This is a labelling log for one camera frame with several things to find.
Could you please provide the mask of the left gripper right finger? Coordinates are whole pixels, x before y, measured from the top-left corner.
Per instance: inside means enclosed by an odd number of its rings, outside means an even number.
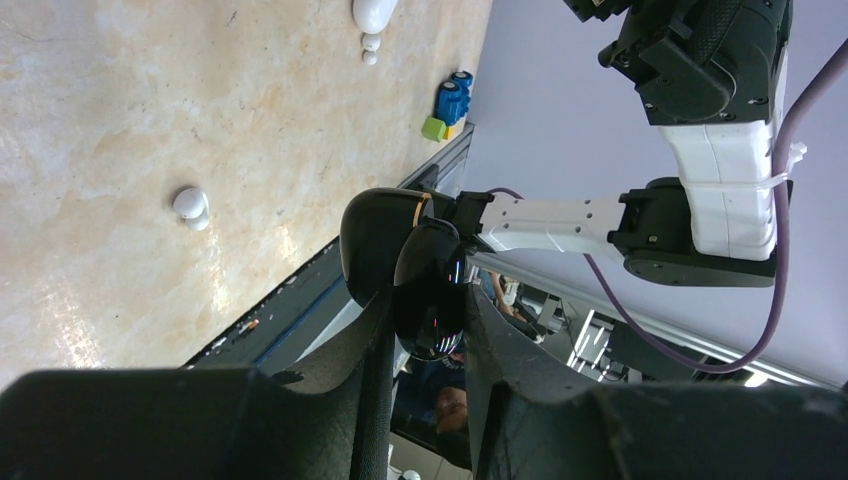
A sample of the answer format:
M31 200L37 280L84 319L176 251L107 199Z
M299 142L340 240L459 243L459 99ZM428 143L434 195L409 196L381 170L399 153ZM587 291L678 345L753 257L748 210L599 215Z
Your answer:
M478 479L843 479L847 397L816 387L600 383L466 294Z

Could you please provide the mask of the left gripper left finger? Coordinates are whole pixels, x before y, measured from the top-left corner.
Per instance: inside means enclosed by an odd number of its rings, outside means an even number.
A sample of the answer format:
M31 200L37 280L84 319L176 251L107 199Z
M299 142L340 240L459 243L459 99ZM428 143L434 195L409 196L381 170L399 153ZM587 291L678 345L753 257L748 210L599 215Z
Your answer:
M383 479L390 299L274 376L47 370L1 396L5 479Z

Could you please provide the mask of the black charging case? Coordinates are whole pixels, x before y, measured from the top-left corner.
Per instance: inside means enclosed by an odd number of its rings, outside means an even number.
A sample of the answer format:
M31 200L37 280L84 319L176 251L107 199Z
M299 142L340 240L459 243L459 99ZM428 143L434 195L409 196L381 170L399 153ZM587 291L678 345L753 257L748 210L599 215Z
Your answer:
M374 188L341 220L342 269L352 298L386 295L394 334L420 361L448 357L465 330L467 255L459 232L438 217L429 192Z

